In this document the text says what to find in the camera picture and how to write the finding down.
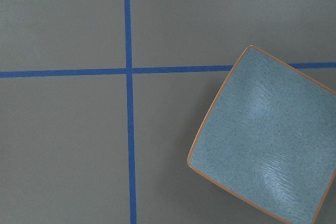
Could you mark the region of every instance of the horizontal blue line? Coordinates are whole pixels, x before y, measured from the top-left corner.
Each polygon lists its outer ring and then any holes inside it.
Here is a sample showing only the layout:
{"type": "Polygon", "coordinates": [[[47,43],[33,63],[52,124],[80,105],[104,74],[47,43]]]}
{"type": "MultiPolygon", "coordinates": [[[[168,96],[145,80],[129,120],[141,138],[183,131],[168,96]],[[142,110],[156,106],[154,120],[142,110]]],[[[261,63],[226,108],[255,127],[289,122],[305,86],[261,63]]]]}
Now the horizontal blue line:
{"type": "Polygon", "coordinates": [[[125,74],[126,68],[68,69],[0,72],[0,78],[46,77],[46,76],[97,76],[104,74],[125,74]]]}
{"type": "MultiPolygon", "coordinates": [[[[289,63],[296,69],[336,68],[336,62],[289,63]]],[[[132,68],[132,73],[188,73],[230,71],[233,65],[222,66],[187,66],[187,67],[153,67],[132,68]]],[[[97,76],[104,74],[126,74],[126,68],[68,69],[68,70],[34,70],[0,72],[0,78],[46,77],[46,76],[97,76]]]]}

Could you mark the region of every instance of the orange edge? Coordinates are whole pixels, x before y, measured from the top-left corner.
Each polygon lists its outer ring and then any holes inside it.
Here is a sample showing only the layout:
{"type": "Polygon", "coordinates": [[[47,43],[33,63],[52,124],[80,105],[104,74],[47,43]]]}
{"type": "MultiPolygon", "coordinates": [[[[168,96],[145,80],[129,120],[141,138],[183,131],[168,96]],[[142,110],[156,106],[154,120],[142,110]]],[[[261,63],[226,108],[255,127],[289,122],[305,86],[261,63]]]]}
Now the orange edge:
{"type": "MultiPolygon", "coordinates": [[[[332,89],[330,89],[330,88],[326,87],[325,85],[319,83],[317,80],[311,78],[310,76],[306,75],[305,73],[300,72],[299,70],[297,70],[297,69],[291,67],[290,65],[284,63],[283,61],[281,61],[281,60],[275,58],[274,56],[272,56],[272,55],[270,55],[269,53],[267,53],[267,52],[261,50],[260,48],[257,48],[257,47],[252,46],[252,45],[251,45],[251,46],[248,46],[248,47],[244,50],[244,52],[242,53],[242,55],[240,55],[240,57],[238,58],[238,60],[237,60],[236,63],[234,64],[234,66],[232,67],[231,71],[229,72],[228,76],[226,77],[225,81],[223,82],[222,86],[220,87],[220,89],[219,89],[219,91],[218,91],[218,93],[217,93],[217,95],[216,95],[214,101],[212,102],[212,104],[211,104],[211,106],[210,106],[208,112],[206,113],[206,115],[205,115],[205,117],[204,117],[204,120],[203,120],[203,122],[201,123],[201,126],[199,127],[199,129],[198,129],[198,131],[197,131],[195,140],[194,140],[194,142],[193,142],[193,144],[192,144],[192,146],[191,146],[191,149],[190,149],[190,151],[189,151],[188,158],[187,158],[187,164],[188,164],[188,166],[189,166],[192,170],[196,171],[197,173],[199,173],[200,175],[202,175],[204,178],[206,178],[206,179],[209,180],[210,182],[214,183],[215,185],[219,186],[220,188],[224,189],[224,190],[227,191],[228,193],[230,193],[230,194],[236,196],[237,198],[241,199],[242,201],[244,201],[244,202],[250,204],[251,206],[253,206],[253,207],[259,209],[260,211],[263,211],[264,213],[266,213],[266,214],[268,214],[268,215],[271,215],[272,217],[274,217],[274,218],[276,218],[276,219],[278,219],[278,220],[280,220],[280,221],[282,221],[282,222],[284,222],[284,223],[286,223],[286,224],[291,224],[289,221],[280,218],[279,216],[277,216],[277,215],[271,213],[270,211],[268,211],[268,210],[266,210],[266,209],[264,209],[264,208],[258,206],[257,204],[253,203],[252,201],[250,201],[250,200],[244,198],[243,196],[241,196],[241,195],[235,193],[234,191],[230,190],[229,188],[225,187],[224,185],[218,183],[217,181],[215,181],[214,179],[210,178],[209,176],[207,176],[206,174],[204,174],[203,172],[201,172],[200,170],[198,170],[197,168],[193,167],[193,166],[190,164],[190,158],[191,158],[191,156],[192,156],[192,154],[193,154],[193,152],[194,152],[194,148],[195,148],[195,146],[196,146],[196,143],[197,143],[197,141],[198,141],[198,138],[199,138],[199,136],[200,136],[200,134],[201,134],[201,132],[202,132],[202,130],[203,130],[203,127],[204,127],[206,121],[208,120],[208,117],[209,117],[209,115],[210,115],[210,113],[211,113],[213,107],[215,106],[215,104],[216,104],[216,102],[217,102],[217,100],[218,100],[220,94],[221,94],[222,91],[224,90],[224,88],[225,88],[226,84],[228,83],[229,79],[231,78],[233,72],[235,71],[235,69],[236,69],[237,66],[239,65],[240,61],[242,60],[242,58],[244,57],[244,55],[246,54],[246,52],[247,52],[250,48],[254,48],[254,49],[256,49],[256,50],[262,52],[263,54],[265,54],[266,56],[270,57],[271,59],[273,59],[273,60],[279,62],[280,64],[284,65],[285,67],[290,68],[291,70],[295,71],[296,73],[302,75],[303,77],[307,78],[308,80],[314,82],[315,84],[319,85],[320,87],[322,87],[322,88],[326,89],[327,91],[331,92],[332,94],[336,95],[336,92],[335,92],[335,91],[333,91],[332,89]]],[[[332,185],[332,182],[333,182],[333,180],[335,179],[335,177],[336,177],[336,169],[334,170],[334,173],[333,173],[333,175],[332,175],[332,177],[331,177],[331,179],[330,179],[330,181],[329,181],[329,183],[328,183],[328,185],[327,185],[327,188],[326,188],[325,191],[324,191],[324,194],[323,194],[323,196],[322,196],[322,198],[321,198],[321,201],[320,201],[320,203],[319,203],[319,205],[318,205],[318,207],[317,207],[317,210],[316,210],[316,212],[315,212],[315,215],[314,215],[314,217],[313,217],[313,220],[312,220],[312,223],[311,223],[311,224],[314,224],[314,223],[315,223],[315,221],[316,221],[316,219],[317,219],[317,216],[318,216],[318,214],[319,214],[319,212],[320,212],[320,210],[321,210],[321,207],[322,207],[322,205],[323,205],[323,202],[324,202],[324,200],[326,199],[326,196],[327,196],[327,194],[328,194],[328,191],[329,191],[329,189],[330,189],[330,187],[331,187],[331,185],[332,185]]]]}

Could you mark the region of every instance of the speckled surface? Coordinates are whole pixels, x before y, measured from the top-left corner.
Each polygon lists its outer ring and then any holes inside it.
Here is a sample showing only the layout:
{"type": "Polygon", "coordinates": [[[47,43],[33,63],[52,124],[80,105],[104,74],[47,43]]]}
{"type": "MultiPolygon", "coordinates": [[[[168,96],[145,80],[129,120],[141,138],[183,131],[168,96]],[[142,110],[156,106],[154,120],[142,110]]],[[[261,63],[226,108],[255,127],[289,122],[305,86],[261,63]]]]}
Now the speckled surface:
{"type": "Polygon", "coordinates": [[[250,48],[190,164],[293,224],[312,222],[336,166],[336,96],[250,48]]]}

